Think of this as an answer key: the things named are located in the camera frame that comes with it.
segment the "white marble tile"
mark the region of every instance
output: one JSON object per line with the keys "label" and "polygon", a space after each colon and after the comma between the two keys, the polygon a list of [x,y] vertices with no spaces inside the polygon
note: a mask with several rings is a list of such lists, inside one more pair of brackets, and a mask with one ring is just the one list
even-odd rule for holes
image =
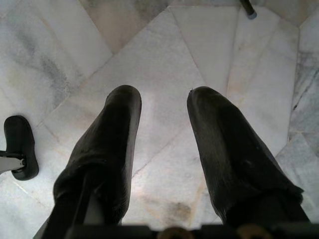
{"label": "white marble tile", "polygon": [[319,158],[319,132],[303,133],[305,140],[309,147],[313,150],[315,155]]}
{"label": "white marble tile", "polygon": [[194,220],[191,224],[192,228],[200,228],[202,225],[207,224],[217,224],[215,220],[217,220],[218,216],[214,212],[206,187],[201,194],[201,198],[195,210]]}
{"label": "white marble tile", "polygon": [[16,109],[12,102],[6,97],[4,92],[0,89],[0,150],[6,149],[6,141],[4,136],[3,124],[6,118],[15,115]]}
{"label": "white marble tile", "polygon": [[163,226],[190,228],[204,188],[198,149],[188,124],[133,177],[131,190]]}
{"label": "white marble tile", "polygon": [[80,0],[113,53],[119,52],[171,0]]}
{"label": "white marble tile", "polygon": [[204,84],[169,11],[144,28],[45,124],[62,144],[73,148],[102,110],[107,95],[122,84],[136,87],[142,96],[136,172],[189,122],[188,92]]}
{"label": "white marble tile", "polygon": [[238,10],[233,7],[170,7],[207,86],[226,95]]}
{"label": "white marble tile", "polygon": [[50,214],[22,188],[7,178],[0,183],[0,238],[32,238]]}
{"label": "white marble tile", "polygon": [[319,9],[301,26],[290,131],[319,132]]}
{"label": "white marble tile", "polygon": [[84,77],[26,1],[0,21],[0,36],[0,87],[36,126]]}
{"label": "white marble tile", "polygon": [[299,29],[285,20],[280,20],[269,42],[269,48],[297,60]]}
{"label": "white marble tile", "polygon": [[319,8],[300,27],[301,52],[319,52]]}
{"label": "white marble tile", "polygon": [[152,230],[162,230],[165,226],[144,203],[143,199],[134,192],[131,193],[130,206],[122,219],[122,224],[126,225],[147,225]]}
{"label": "white marble tile", "polygon": [[39,9],[64,49],[90,77],[112,53],[78,0],[30,0]]}
{"label": "white marble tile", "polygon": [[295,26],[300,26],[316,7],[318,0],[265,0],[265,6]]}
{"label": "white marble tile", "polygon": [[253,21],[239,13],[227,97],[276,155],[288,139],[298,29],[263,7],[256,11]]}
{"label": "white marble tile", "polygon": [[277,162],[287,177],[304,189],[302,207],[313,223],[319,222],[319,159],[302,134],[296,134],[277,155]]}
{"label": "white marble tile", "polygon": [[0,18],[4,17],[18,2],[19,0],[0,0]]}
{"label": "white marble tile", "polygon": [[319,76],[315,67],[303,67],[295,87],[290,131],[319,132]]}

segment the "marble floor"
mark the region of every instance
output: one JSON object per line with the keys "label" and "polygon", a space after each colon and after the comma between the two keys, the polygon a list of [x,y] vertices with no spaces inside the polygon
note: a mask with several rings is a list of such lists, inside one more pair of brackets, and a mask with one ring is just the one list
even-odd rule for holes
{"label": "marble floor", "polygon": [[108,38],[114,26],[97,24],[104,20],[92,9],[99,1],[0,0],[0,124],[13,114],[29,120],[40,168],[29,181],[0,175],[0,238],[37,232],[75,143],[122,84],[143,102],[123,224],[221,223],[187,114],[188,92],[198,86],[243,112],[319,222],[319,8],[296,25],[262,4],[249,20],[237,4],[187,2],[161,1],[136,23],[137,34]]}

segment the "metal bracket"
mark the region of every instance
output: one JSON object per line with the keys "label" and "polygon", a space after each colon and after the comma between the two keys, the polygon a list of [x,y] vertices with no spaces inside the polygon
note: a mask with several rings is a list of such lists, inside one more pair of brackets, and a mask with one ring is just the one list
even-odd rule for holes
{"label": "metal bracket", "polygon": [[0,157],[0,174],[25,166],[24,159]]}

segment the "black leather pad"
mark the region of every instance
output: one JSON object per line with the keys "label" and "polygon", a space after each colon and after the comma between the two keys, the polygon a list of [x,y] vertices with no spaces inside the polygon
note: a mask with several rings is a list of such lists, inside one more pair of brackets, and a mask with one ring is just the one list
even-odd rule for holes
{"label": "black leather pad", "polygon": [[120,86],[107,97],[105,106],[75,145],[65,170],[54,184],[57,200],[81,191],[86,173],[98,169],[92,190],[112,223],[129,206],[135,138],[142,108],[138,90]]}
{"label": "black leather pad", "polygon": [[282,172],[240,110],[209,87],[189,93],[188,114],[207,188],[216,213],[252,197],[281,190],[298,203],[303,190]]}
{"label": "black leather pad", "polygon": [[20,153],[25,158],[26,165],[22,169],[13,170],[12,174],[17,180],[34,178],[39,167],[34,153],[34,137],[28,121],[22,116],[11,116],[4,122],[6,138],[6,151]]}

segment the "black rubber foot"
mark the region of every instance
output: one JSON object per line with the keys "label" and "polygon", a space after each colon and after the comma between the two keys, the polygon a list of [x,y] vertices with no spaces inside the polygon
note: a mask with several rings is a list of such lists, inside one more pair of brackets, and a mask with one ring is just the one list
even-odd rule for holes
{"label": "black rubber foot", "polygon": [[20,153],[25,159],[25,167],[13,170],[17,180],[29,180],[39,172],[39,166],[34,153],[34,137],[29,122],[22,116],[11,116],[4,122],[6,151]]}
{"label": "black rubber foot", "polygon": [[247,16],[248,16],[248,19],[252,20],[252,19],[255,19],[257,17],[257,13],[254,11],[252,14],[247,15]]}

